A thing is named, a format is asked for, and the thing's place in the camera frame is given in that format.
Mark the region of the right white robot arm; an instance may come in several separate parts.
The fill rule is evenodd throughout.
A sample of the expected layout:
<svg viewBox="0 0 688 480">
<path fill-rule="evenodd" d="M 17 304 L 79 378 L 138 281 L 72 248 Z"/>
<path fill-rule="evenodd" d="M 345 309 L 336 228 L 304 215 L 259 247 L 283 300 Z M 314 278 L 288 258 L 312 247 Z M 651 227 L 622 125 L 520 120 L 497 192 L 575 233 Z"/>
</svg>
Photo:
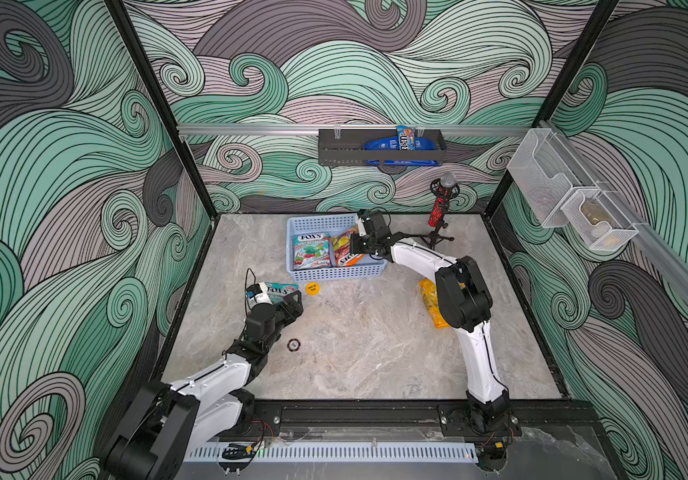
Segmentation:
<svg viewBox="0 0 688 480">
<path fill-rule="evenodd" d="M 477 262 L 441 254 L 410 234 L 392 232 L 379 211 L 359 211 L 356 229 L 350 240 L 355 254 L 385 259 L 434 282 L 440 314 L 455 330 L 464 358 L 472 428 L 480 433 L 504 429 L 511 415 L 510 395 L 493 351 L 493 298 Z"/>
</svg>

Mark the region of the orange Fox's candy bag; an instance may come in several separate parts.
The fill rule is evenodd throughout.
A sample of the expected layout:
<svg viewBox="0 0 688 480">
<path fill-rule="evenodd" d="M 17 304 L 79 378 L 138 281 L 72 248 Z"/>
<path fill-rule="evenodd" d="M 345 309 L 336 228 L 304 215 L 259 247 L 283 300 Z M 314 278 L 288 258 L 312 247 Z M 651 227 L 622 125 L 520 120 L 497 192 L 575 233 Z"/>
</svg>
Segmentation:
<svg viewBox="0 0 688 480">
<path fill-rule="evenodd" d="M 351 237 L 359 235 L 357 227 L 352 227 L 331 238 L 332 266 L 335 268 L 351 267 L 362 261 L 364 254 L 356 254 L 351 244 Z"/>
</svg>

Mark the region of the teal Fox's candy bag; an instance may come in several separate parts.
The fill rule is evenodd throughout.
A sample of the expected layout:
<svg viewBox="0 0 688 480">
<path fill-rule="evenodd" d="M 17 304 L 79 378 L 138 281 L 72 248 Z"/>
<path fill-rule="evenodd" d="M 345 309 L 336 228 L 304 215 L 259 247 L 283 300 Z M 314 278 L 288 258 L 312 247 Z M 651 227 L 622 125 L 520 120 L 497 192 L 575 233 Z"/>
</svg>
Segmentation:
<svg viewBox="0 0 688 480">
<path fill-rule="evenodd" d="M 266 291 L 271 299 L 282 299 L 299 290 L 298 284 L 265 282 Z"/>
</svg>

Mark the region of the green Fox's candy bag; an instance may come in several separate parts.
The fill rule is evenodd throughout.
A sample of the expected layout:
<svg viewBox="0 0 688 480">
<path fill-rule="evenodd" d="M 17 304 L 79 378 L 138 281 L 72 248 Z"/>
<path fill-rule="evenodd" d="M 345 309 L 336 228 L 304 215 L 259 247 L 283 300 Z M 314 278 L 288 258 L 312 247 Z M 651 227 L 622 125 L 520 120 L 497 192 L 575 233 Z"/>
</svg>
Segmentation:
<svg viewBox="0 0 688 480">
<path fill-rule="evenodd" d="M 310 233 L 293 238 L 293 269 L 312 270 L 330 267 L 330 237 L 325 233 Z"/>
</svg>

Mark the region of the light blue perforated plastic basket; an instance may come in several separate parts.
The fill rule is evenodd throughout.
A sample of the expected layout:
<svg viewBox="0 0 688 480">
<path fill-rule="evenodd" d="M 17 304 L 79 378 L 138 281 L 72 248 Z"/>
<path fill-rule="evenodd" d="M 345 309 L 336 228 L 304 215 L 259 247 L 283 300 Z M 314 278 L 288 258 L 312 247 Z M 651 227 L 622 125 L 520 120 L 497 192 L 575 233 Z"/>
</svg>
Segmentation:
<svg viewBox="0 0 688 480">
<path fill-rule="evenodd" d="M 287 221 L 286 267 L 296 283 L 374 277 L 387 261 L 375 254 L 354 254 L 355 213 L 292 217 Z"/>
</svg>

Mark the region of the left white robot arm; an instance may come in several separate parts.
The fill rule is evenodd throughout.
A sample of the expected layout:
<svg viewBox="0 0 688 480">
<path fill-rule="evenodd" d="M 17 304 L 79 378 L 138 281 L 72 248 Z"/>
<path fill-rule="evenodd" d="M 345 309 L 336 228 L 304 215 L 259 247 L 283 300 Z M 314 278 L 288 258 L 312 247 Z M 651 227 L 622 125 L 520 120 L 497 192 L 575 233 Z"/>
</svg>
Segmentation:
<svg viewBox="0 0 688 480">
<path fill-rule="evenodd" d="M 304 313 L 302 293 L 274 303 L 248 290 L 245 325 L 215 364 L 171 384 L 143 385 L 99 454 L 116 479 L 173 479 L 185 458 L 212 437 L 253 424 L 255 397 L 246 390 L 264 369 L 285 327 Z"/>
</svg>

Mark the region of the yellow candy bag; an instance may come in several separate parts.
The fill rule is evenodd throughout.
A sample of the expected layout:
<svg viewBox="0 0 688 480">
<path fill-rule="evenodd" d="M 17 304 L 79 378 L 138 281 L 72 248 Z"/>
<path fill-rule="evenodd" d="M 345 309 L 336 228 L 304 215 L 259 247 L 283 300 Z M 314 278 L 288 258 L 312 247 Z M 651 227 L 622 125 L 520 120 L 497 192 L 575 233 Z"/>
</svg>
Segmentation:
<svg viewBox="0 0 688 480">
<path fill-rule="evenodd" d="M 427 309 L 434 326 L 438 329 L 449 328 L 450 325 L 445 321 L 440 312 L 436 284 L 431 280 L 423 279 L 419 282 L 419 287 L 422 294 L 423 304 Z"/>
</svg>

